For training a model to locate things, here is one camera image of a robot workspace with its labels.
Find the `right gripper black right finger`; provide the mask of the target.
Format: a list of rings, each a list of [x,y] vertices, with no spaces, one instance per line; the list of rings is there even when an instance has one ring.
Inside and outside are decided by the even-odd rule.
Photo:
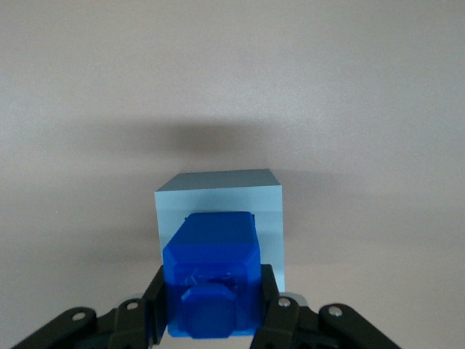
[[[300,305],[296,296],[279,292],[271,265],[261,265],[261,269],[263,323],[254,334],[251,348],[399,347],[348,305],[331,303],[317,313]]]

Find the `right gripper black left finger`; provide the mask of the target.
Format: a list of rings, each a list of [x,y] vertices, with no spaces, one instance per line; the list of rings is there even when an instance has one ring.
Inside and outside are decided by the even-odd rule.
[[[15,348],[152,348],[167,326],[166,287],[160,267],[141,297],[98,316],[87,307],[66,310]]]

